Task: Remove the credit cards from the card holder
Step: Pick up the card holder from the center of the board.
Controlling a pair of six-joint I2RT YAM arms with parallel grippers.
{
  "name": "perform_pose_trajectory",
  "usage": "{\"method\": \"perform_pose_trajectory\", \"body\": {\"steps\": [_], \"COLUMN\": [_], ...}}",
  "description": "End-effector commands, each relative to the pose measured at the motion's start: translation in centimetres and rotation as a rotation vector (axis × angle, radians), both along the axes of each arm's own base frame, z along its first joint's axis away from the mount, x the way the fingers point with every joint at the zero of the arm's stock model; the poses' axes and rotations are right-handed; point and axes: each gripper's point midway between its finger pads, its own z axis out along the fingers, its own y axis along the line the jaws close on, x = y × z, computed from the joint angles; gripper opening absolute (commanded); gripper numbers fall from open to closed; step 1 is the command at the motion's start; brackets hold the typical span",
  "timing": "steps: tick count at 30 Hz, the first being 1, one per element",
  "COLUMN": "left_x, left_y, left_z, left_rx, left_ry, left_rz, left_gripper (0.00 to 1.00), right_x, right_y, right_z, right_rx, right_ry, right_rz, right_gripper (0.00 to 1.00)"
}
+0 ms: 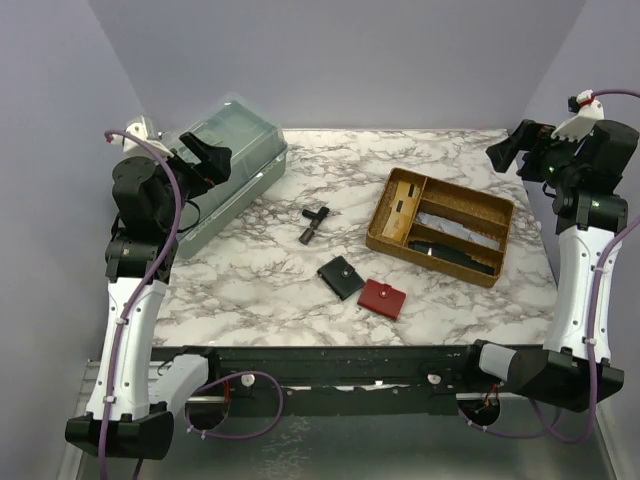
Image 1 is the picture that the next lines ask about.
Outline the black leather card holder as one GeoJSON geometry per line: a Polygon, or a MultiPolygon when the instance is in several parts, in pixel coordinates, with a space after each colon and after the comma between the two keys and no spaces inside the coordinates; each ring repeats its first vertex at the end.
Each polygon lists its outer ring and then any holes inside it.
{"type": "Polygon", "coordinates": [[[346,300],[365,285],[362,277],[343,256],[337,256],[321,266],[317,274],[341,301],[346,300]]]}

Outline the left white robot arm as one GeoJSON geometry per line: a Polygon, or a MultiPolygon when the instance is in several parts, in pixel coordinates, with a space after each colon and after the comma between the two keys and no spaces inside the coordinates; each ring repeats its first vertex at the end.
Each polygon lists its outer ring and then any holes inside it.
{"type": "Polygon", "coordinates": [[[123,133],[141,151],[112,171],[118,214],[105,252],[109,313],[99,372],[83,415],[67,421],[65,439],[84,452],[107,457],[164,458],[175,417],[192,391],[214,393],[220,368],[206,356],[182,353],[157,382],[150,380],[159,309],[178,249],[180,215],[192,199],[231,175],[232,152],[187,132],[183,145],[196,163],[176,151],[123,133]]]}

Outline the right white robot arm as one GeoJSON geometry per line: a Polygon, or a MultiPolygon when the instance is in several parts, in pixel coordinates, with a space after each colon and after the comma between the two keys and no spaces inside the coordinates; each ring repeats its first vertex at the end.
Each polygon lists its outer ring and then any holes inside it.
{"type": "Polygon", "coordinates": [[[459,371],[471,391],[499,379],[518,395],[582,412],[624,384],[623,371],[610,364],[607,328],[611,276],[628,220],[628,204],[614,190],[639,133],[613,120],[598,120],[567,140],[553,131],[524,120],[486,150],[500,173],[521,154],[519,176],[555,192],[561,264],[552,325],[540,348],[479,341],[478,357],[459,371]]]}

